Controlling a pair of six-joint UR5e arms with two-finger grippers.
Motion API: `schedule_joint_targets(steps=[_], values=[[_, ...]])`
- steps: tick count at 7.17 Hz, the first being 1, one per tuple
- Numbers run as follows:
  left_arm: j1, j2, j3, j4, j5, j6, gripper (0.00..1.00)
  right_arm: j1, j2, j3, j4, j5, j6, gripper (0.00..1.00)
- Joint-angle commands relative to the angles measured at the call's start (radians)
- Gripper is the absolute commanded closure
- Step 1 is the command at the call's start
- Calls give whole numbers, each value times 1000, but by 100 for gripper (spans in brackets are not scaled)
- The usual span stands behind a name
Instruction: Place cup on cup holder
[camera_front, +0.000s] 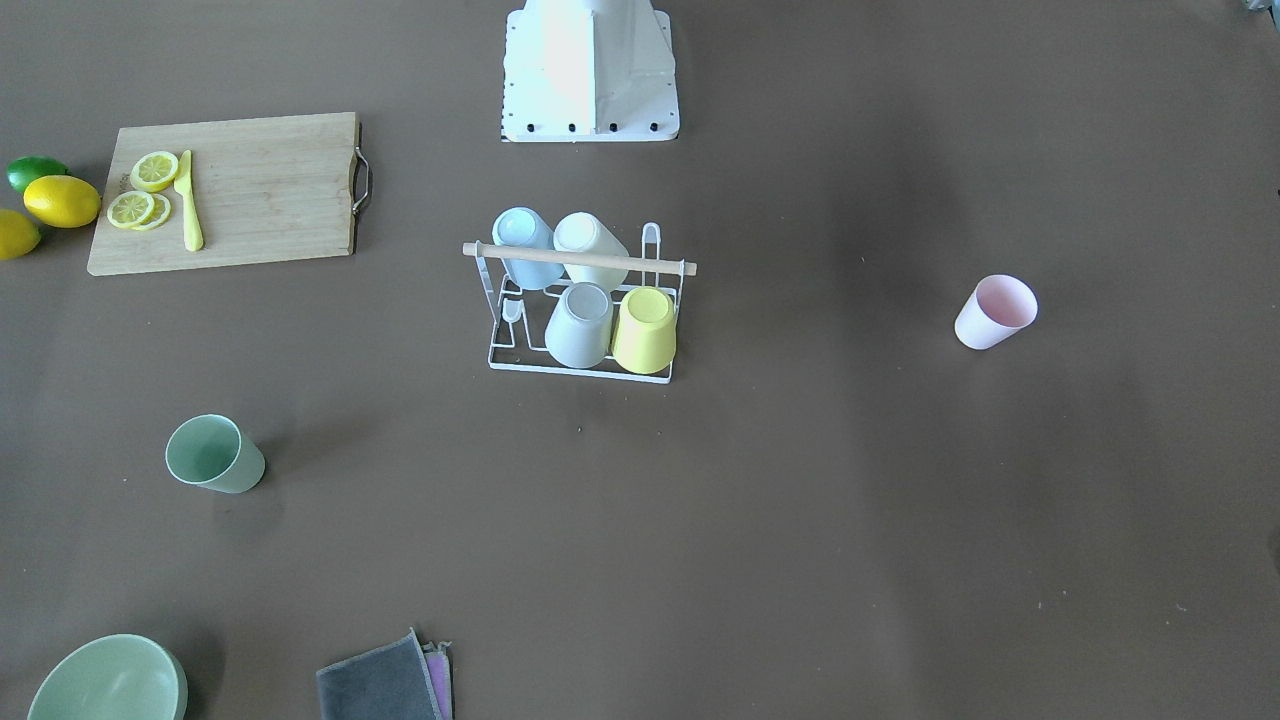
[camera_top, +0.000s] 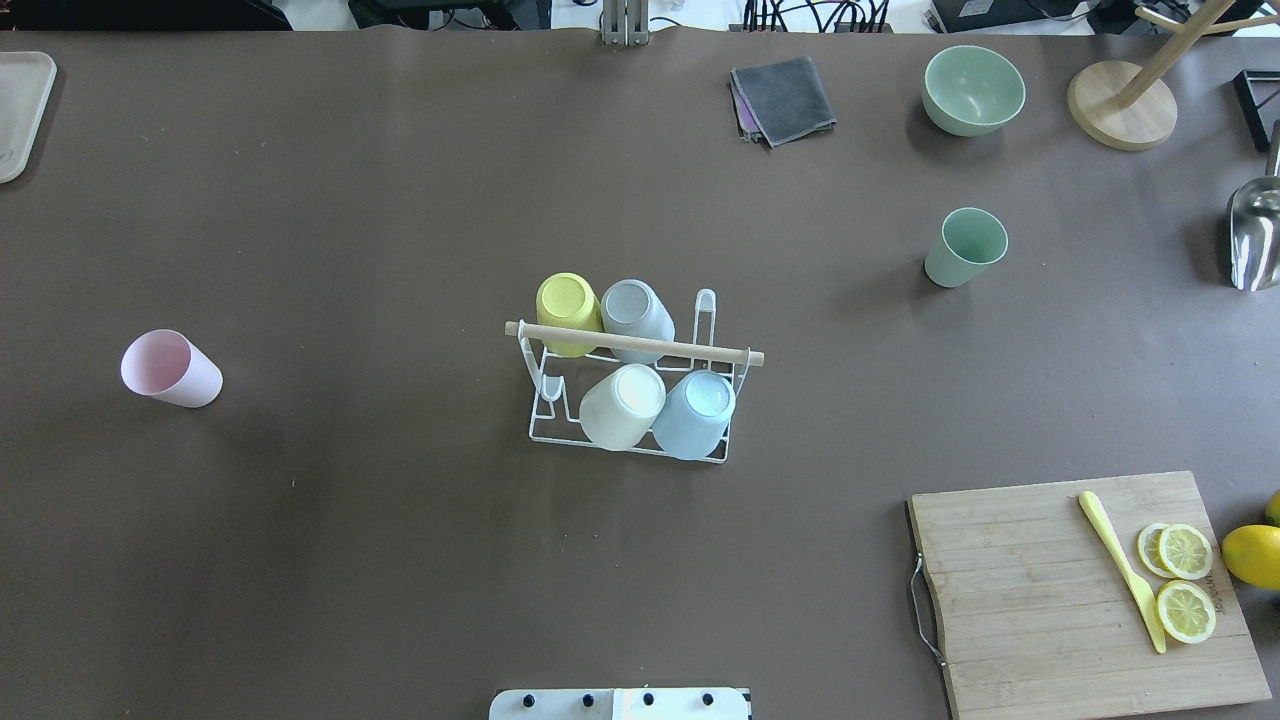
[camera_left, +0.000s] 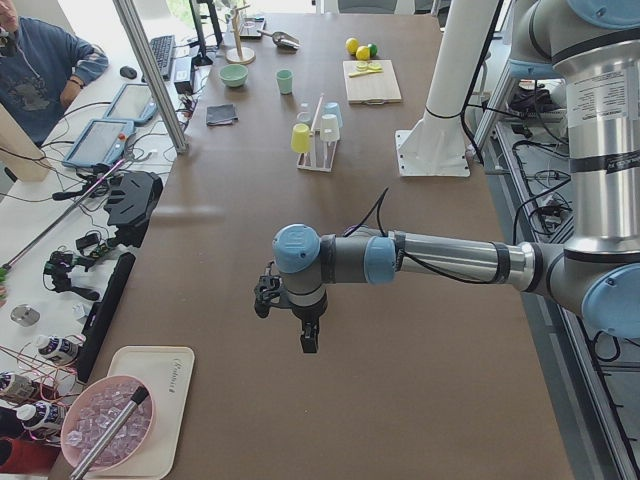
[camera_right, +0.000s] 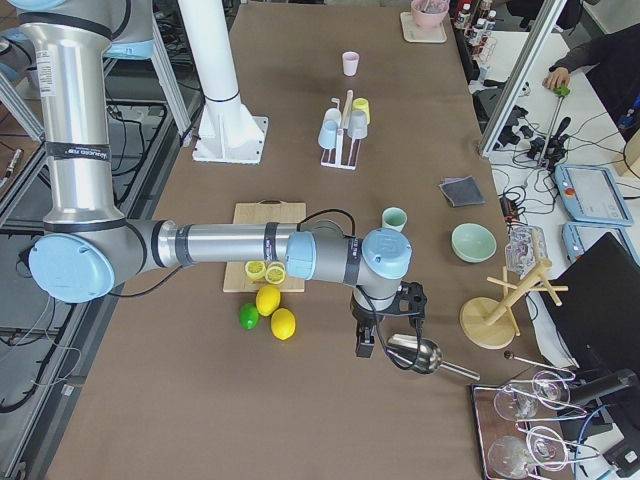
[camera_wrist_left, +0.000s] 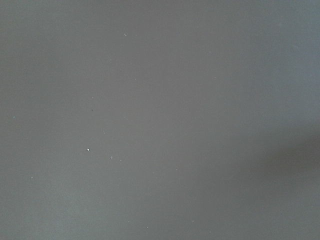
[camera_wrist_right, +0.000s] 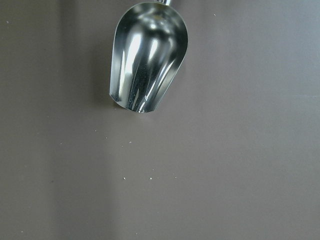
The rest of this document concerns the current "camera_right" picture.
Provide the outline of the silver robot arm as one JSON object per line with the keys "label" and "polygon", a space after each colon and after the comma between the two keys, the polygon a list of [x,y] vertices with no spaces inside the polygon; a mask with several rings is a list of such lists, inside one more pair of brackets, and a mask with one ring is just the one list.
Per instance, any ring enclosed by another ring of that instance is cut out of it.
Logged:
{"label": "silver robot arm", "polygon": [[52,208],[29,255],[50,296],[84,303],[154,269],[203,262],[281,261],[289,275],[353,288],[356,353],[382,342],[381,321],[425,318],[420,284],[406,282],[412,249],[400,232],[364,238],[302,223],[178,225],[130,220],[115,205],[103,60],[154,51],[148,1],[19,1],[22,33],[35,49]]}

